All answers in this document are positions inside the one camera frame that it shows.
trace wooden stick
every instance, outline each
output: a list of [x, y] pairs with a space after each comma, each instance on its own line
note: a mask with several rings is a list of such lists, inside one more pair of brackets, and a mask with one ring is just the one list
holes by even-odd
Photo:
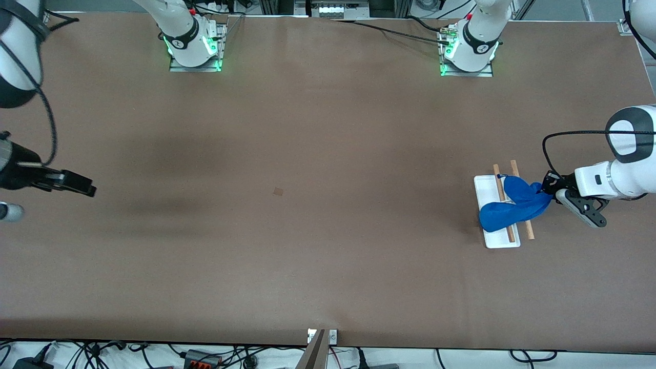
[[[510, 160], [510, 166], [512, 167], [512, 175], [515, 177], [520, 176], [520, 170], [517, 169], [517, 161], [516, 160]], [[533, 234], [533, 225], [531, 224], [531, 221], [526, 221], [524, 222], [526, 224], [526, 233], [529, 234], [529, 240], [534, 240], [535, 235]]]
[[[497, 191], [499, 191], [499, 199], [501, 202], [504, 202], [506, 201], [506, 194], [503, 192], [503, 184], [501, 183], [501, 178], [499, 178], [499, 174], [501, 174], [499, 171], [499, 165], [495, 164], [493, 168], [494, 178], [497, 180]], [[512, 226], [506, 227], [506, 231], [508, 232], [508, 240], [510, 243], [515, 242], [515, 233], [512, 232]]]

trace blue cloth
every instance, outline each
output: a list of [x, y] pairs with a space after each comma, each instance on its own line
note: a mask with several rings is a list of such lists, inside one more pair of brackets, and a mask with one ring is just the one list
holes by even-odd
[[542, 184], [536, 182], [529, 186], [523, 179], [506, 176], [503, 188], [515, 203], [491, 202], [481, 208], [478, 219], [487, 232], [504, 229], [517, 222], [527, 221], [542, 214], [554, 198], [541, 191]]

